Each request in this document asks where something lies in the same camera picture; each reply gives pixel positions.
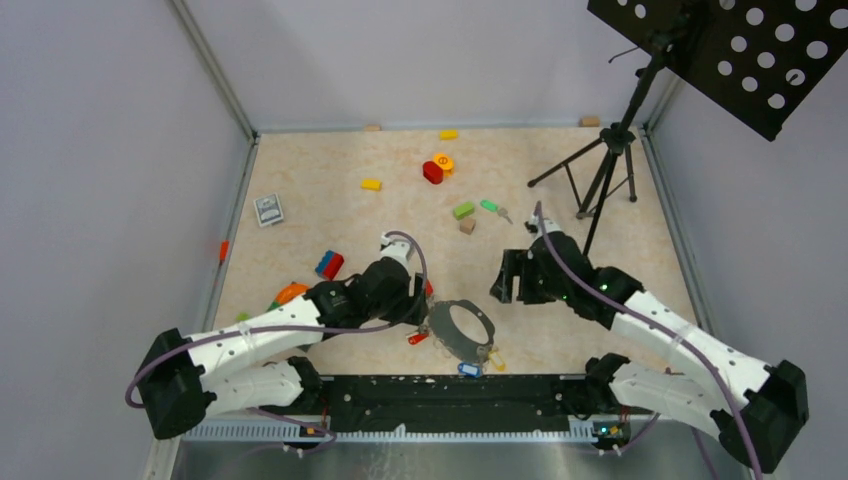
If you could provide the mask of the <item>red key tag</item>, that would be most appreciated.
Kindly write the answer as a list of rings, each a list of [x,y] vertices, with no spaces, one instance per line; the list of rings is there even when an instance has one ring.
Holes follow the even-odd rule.
[[[409,345],[417,345],[429,337],[430,334],[428,332],[414,332],[407,336],[407,343]]]

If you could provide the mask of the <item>yellow key tag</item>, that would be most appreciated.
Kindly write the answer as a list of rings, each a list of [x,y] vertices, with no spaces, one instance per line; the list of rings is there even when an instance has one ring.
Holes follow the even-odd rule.
[[[506,363],[498,351],[493,350],[489,352],[488,363],[498,372],[504,372],[506,370]]]

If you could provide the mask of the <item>blue key tag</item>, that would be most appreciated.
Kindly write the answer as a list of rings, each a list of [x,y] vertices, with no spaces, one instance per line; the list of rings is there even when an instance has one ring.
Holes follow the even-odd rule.
[[[483,369],[476,364],[461,362],[457,366],[457,372],[463,377],[480,378],[483,375]]]

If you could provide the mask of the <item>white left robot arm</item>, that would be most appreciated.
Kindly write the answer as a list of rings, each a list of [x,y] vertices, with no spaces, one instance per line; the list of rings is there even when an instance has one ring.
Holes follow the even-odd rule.
[[[341,335],[418,324],[426,305],[427,264],[418,242],[401,231],[380,239],[380,256],[363,272],[322,281],[287,303],[230,327],[159,334],[125,394],[144,411],[159,440],[178,437],[203,420],[265,406],[308,413],[319,404],[321,379],[304,357],[267,359]],[[421,260],[421,271],[409,265]]]

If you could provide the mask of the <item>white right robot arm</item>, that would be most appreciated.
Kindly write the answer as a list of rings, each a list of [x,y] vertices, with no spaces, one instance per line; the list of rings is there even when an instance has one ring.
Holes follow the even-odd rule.
[[[809,419],[804,371],[769,364],[713,337],[616,267],[596,267],[548,218],[533,216],[526,249],[507,249],[490,289],[502,303],[562,302],[577,316],[661,356],[669,372],[608,353],[586,364],[586,397],[658,413],[717,440],[752,472],[772,474]]]

